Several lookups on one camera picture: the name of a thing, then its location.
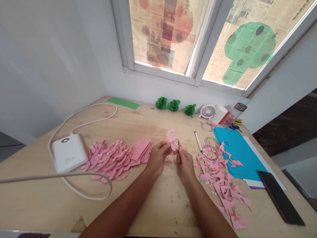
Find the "person's right hand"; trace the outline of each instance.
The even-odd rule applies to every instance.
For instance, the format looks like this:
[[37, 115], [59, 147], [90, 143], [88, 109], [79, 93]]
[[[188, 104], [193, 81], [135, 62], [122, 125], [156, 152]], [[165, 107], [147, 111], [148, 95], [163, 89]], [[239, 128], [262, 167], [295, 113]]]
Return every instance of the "person's right hand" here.
[[196, 179], [193, 157], [190, 153], [185, 151], [182, 147], [179, 147], [176, 161], [178, 175], [183, 184]]

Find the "wooden table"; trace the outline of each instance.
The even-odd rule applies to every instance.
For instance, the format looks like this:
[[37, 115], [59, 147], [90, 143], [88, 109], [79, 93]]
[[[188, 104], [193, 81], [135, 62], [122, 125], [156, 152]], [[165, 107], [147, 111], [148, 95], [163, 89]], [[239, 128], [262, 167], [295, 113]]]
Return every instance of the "wooden table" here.
[[[97, 103], [107, 103], [109, 97]], [[199, 152], [194, 136], [196, 130], [201, 142], [214, 136], [200, 128], [200, 121], [186, 116], [183, 112], [151, 110], [150, 104], [141, 103], [136, 109], [117, 105], [118, 112], [113, 118], [77, 129], [86, 150], [95, 141], [106, 139], [112, 143], [122, 139], [131, 146], [139, 139], [152, 139], [152, 145], [167, 140], [166, 133], [175, 129], [182, 146], [193, 155]], [[114, 107], [99, 105], [89, 108], [67, 122], [54, 140], [66, 137], [74, 127], [111, 115]], [[265, 190], [251, 190], [241, 179], [233, 182], [239, 185], [243, 195], [251, 200], [252, 212], [240, 200], [236, 211], [247, 223], [247, 229], [236, 230], [239, 237], [317, 237], [317, 213], [310, 207], [291, 182], [284, 176], [249, 131], [240, 127], [243, 135], [250, 138], [256, 149], [267, 161], [279, 179], [285, 184], [286, 195], [304, 220], [306, 227], [286, 224]], [[40, 137], [34, 143], [20, 150], [0, 164], [1, 178], [17, 176], [54, 174], [55, 169], [47, 150], [48, 140], [53, 131]], [[143, 207], [133, 222], [128, 235], [199, 237], [200, 230], [193, 214], [185, 189], [178, 178], [175, 156], [168, 156], [173, 164], [166, 164]], [[104, 201], [90, 201], [72, 192], [61, 179], [19, 182], [0, 185], [0, 230], [28, 230], [43, 232], [70, 232], [82, 217], [90, 224], [109, 204], [135, 180], [145, 165], [133, 167], [123, 181], [113, 181], [113, 192]], [[105, 195], [109, 189], [100, 181], [89, 176], [69, 179], [79, 188], [96, 196]], [[220, 203], [217, 195], [202, 182], [213, 201]]]

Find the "pen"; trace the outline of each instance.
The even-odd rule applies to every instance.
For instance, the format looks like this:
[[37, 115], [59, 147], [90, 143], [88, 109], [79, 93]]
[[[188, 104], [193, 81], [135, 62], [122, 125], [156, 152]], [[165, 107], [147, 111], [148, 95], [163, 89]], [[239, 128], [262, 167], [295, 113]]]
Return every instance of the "pen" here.
[[196, 140], [197, 140], [197, 143], [198, 143], [198, 147], [199, 147], [199, 150], [200, 152], [202, 153], [202, 147], [201, 147], [201, 144], [199, 142], [199, 139], [198, 139], [198, 136], [197, 136], [197, 132], [195, 131], [195, 136], [196, 136]]

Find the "charging cable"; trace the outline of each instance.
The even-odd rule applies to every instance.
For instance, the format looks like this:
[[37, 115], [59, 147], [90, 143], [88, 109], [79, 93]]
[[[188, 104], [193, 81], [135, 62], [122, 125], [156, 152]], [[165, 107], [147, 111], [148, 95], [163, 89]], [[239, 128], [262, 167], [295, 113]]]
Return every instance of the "charging cable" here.
[[[88, 107], [85, 107], [75, 113], [73, 113], [72, 115], [70, 115], [58, 128], [57, 130], [52, 134], [52, 136], [50, 137], [49, 139], [49, 142], [48, 142], [48, 150], [49, 150], [49, 154], [51, 156], [51, 159], [52, 159], [52, 162], [55, 166], [55, 159], [54, 159], [54, 156], [53, 156], [53, 153], [52, 153], [52, 150], [51, 150], [51, 142], [53, 140], [53, 137], [56, 135], [56, 133], [60, 130], [60, 128], [67, 122], [68, 119], [70, 119], [72, 116], [76, 115], [77, 113], [87, 109], [87, 108], [90, 108], [90, 107], [93, 107], [93, 106], [97, 106], [97, 105], [111, 105], [111, 106], [114, 106], [116, 108], [115, 112], [107, 117], [107, 118], [104, 118], [104, 119], [100, 119], [100, 120], [97, 120], [97, 121], [92, 121], [92, 122], [88, 122], [86, 124], [83, 124], [83, 125], [80, 125], [80, 126], [77, 126], [75, 127], [74, 129], [71, 130], [70, 132], [70, 135], [73, 135], [73, 131], [77, 128], [80, 128], [82, 126], [85, 126], [85, 125], [88, 125], [88, 124], [91, 124], [91, 123], [94, 123], [94, 122], [98, 122], [98, 121], [103, 121], [103, 120], [107, 120], [111, 117], [113, 117], [116, 112], [118, 111], [118, 108], [117, 106], [113, 105], [113, 104], [109, 104], [109, 103], [98, 103], [98, 104], [94, 104], [94, 105], [91, 105], [91, 106], [88, 106]], [[73, 177], [73, 176], [81, 176], [81, 175], [97, 175], [97, 176], [101, 176], [103, 178], [105, 178], [109, 184], [110, 184], [110, 192], [109, 194], [106, 196], [106, 197], [102, 197], [102, 198], [94, 198], [94, 197], [89, 197], [89, 196], [86, 196], [85, 194], [83, 194], [82, 192], [80, 192], [79, 190], [77, 190], [67, 179], [65, 179], [65, 177]], [[86, 199], [90, 199], [90, 200], [104, 200], [106, 199], [107, 197], [110, 196], [111, 192], [112, 192], [112, 183], [111, 183], [111, 180], [105, 176], [104, 174], [101, 174], [101, 173], [93, 173], [93, 172], [85, 172], [85, 173], [62, 173], [62, 174], [55, 174], [55, 175], [45, 175], [45, 176], [30, 176], [30, 177], [19, 177], [19, 178], [8, 178], [8, 179], [0, 179], [0, 184], [1, 183], [11, 183], [11, 182], [21, 182], [21, 181], [29, 181], [29, 180], [39, 180], [39, 179], [52, 179], [52, 178], [62, 178], [62, 180], [64, 181], [64, 183], [75, 193], [77, 193], [78, 195], [80, 195], [81, 197], [83, 198], [86, 198]]]

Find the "green paper decoration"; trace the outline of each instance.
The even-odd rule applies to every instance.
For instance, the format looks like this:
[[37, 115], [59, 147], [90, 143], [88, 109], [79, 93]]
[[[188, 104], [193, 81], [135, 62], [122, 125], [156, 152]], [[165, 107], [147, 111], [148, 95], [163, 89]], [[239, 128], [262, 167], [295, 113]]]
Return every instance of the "green paper decoration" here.
[[168, 107], [168, 109], [170, 110], [170, 111], [178, 111], [178, 105], [181, 103], [181, 101], [179, 101], [179, 100], [172, 100], [168, 105], [167, 105], [167, 107]]
[[271, 59], [276, 33], [261, 22], [241, 25], [226, 41], [225, 54], [232, 60], [222, 81], [235, 85], [248, 68], [258, 68]]
[[193, 117], [195, 113], [196, 104], [186, 106], [182, 111], [187, 115]]
[[165, 97], [160, 97], [157, 101], [156, 101], [156, 107], [160, 110], [163, 110], [166, 108], [166, 103], [167, 103], [167, 98]]

